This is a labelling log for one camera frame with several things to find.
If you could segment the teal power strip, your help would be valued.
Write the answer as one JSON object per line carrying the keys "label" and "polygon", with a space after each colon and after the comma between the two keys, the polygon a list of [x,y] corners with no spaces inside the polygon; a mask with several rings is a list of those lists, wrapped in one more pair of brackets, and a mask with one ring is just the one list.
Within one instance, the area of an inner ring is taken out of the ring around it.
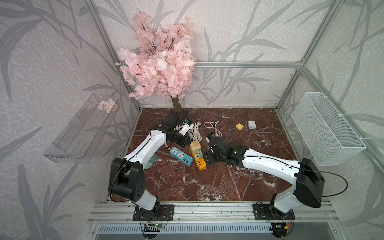
{"label": "teal power strip", "polygon": [[172,157],[176,158],[187,166],[190,166],[193,163],[193,158],[191,156],[176,147],[172,147],[170,149],[170,154]]}

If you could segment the orange power strip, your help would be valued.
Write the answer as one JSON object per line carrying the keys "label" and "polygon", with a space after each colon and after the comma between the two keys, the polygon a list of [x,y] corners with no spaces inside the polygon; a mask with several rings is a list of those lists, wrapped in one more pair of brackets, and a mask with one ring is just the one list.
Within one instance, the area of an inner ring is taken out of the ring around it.
{"label": "orange power strip", "polygon": [[195,163],[200,171],[205,170],[207,168],[207,164],[203,158],[199,158],[197,154],[194,155]]}

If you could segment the yellow charger plug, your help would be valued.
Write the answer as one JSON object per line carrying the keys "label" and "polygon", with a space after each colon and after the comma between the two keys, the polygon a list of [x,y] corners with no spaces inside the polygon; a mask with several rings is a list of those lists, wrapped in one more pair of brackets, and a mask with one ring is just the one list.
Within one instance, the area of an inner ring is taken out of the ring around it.
{"label": "yellow charger plug", "polygon": [[241,130],[243,130],[244,126],[243,126],[242,124],[238,123],[238,124],[235,126],[235,128],[236,128],[238,131],[241,131]]}

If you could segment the white charger plug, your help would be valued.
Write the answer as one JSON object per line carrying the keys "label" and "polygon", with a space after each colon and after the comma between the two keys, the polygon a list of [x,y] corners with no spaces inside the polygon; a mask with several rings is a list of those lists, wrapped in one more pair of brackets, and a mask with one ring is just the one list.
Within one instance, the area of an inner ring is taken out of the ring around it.
{"label": "white charger plug", "polygon": [[255,121],[248,121],[248,129],[255,130],[257,128]]}

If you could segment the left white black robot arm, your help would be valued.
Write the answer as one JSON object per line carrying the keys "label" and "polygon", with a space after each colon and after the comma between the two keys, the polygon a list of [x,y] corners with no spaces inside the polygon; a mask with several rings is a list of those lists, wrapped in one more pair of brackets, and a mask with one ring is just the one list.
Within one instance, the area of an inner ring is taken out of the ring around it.
{"label": "left white black robot arm", "polygon": [[187,132],[191,126],[184,124],[177,131],[171,124],[163,123],[151,130],[139,146],[123,158],[116,158],[111,165],[108,197],[116,196],[133,202],[145,211],[160,210],[158,198],[146,190],[145,166],[155,158],[156,151],[166,142],[180,146],[188,143]]}

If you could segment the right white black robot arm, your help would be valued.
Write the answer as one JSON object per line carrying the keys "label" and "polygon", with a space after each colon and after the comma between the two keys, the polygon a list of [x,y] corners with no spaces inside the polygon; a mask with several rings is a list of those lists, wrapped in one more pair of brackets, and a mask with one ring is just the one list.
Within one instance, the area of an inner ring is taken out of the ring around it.
{"label": "right white black robot arm", "polygon": [[245,146],[231,147],[222,138],[213,137],[208,143],[209,151],[203,159],[209,165],[224,163],[230,166],[262,171],[291,184],[287,190],[274,194],[268,205],[269,214],[283,216],[299,206],[320,208],[322,205],[325,178],[312,160],[283,160],[262,154]]}

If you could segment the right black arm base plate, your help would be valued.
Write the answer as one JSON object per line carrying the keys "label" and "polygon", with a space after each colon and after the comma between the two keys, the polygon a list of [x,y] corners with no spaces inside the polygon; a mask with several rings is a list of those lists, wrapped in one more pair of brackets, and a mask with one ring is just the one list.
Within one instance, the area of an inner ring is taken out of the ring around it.
{"label": "right black arm base plate", "polygon": [[280,212],[276,208],[270,208],[269,204],[257,202],[252,205],[255,220],[263,221],[293,221],[296,219],[293,210],[287,213]]}

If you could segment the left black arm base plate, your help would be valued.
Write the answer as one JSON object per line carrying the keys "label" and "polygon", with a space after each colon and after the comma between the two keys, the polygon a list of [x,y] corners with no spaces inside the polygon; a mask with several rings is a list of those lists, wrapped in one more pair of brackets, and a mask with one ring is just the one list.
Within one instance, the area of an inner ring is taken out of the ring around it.
{"label": "left black arm base plate", "polygon": [[153,210],[145,210],[135,207],[133,221],[172,221],[175,213],[175,205],[155,205]]}

